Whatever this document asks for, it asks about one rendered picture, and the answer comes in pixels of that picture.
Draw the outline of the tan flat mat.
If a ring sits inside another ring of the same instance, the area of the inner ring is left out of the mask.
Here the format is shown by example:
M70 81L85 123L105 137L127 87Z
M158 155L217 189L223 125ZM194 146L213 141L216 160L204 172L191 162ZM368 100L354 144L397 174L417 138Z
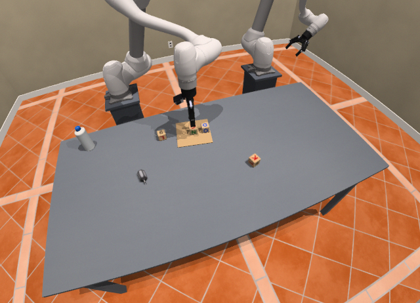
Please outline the tan flat mat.
M209 129L209 132L206 132L206 133L202 133L201 131L201 123L206 123L206 122L208 122L207 119L195 121L197 129L198 129L198 133L193 134L193 135L190 135L190 131L189 131L190 122L189 121L176 123L178 148L213 143L210 129Z

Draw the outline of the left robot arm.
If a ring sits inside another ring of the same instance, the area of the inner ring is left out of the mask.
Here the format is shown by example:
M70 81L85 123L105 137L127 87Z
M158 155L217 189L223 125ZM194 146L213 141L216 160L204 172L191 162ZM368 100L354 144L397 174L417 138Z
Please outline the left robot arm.
M264 37L263 32L273 2L274 0L260 1L252 28L241 39L242 47L253 58L253 65L248 65L249 72L254 72L256 76L275 73L271 68L274 45L271 39ZM327 24L328 17L325 14L315 16L305 5L306 0L299 0L299 20L308 26L306 31L313 37Z

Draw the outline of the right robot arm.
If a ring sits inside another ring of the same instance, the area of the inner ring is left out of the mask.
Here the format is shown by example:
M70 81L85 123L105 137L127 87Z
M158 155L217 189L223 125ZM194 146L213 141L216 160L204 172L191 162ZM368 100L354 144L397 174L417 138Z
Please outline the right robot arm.
M144 27L168 33L185 40L175 46L174 66L178 85L183 90L197 86L197 72L212 63L222 52L220 41L194 32L177 24L146 14L150 0L105 0L109 6L129 18L129 52L125 61L109 61L103 67L103 78L110 105L132 100L131 81L147 73L152 60L144 52ZM149 61L148 61L149 60Z

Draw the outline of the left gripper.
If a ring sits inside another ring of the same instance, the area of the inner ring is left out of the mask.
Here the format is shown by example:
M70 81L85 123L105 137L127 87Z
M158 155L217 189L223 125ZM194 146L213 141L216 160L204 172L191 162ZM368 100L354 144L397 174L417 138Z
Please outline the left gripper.
M309 44L309 39L312 37L312 35L308 32L308 31L305 31L303 34L302 34L302 36L296 36L296 37L294 37L294 38L292 38L291 40L289 40L290 42L289 42L289 44L285 47L286 49L288 49L293 43L296 43L296 42L300 42L300 43L302 43L302 47L301 47L301 49L300 49L300 51L296 54L296 56L298 56L301 52L305 52L305 50L306 50L306 48L307 48L307 46L308 46L308 44Z

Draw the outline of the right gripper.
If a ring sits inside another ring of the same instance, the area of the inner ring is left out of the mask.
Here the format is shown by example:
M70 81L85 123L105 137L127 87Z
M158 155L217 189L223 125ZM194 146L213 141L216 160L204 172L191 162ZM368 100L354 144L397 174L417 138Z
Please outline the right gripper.
M190 126L195 127L196 123L195 123L195 115L194 115L194 99L193 99L193 97L195 97L195 95L196 95L196 87L194 89L191 89L191 90L181 89L181 94L184 98L186 98L186 103L187 103L187 106L189 107L188 115L190 114L189 115Z

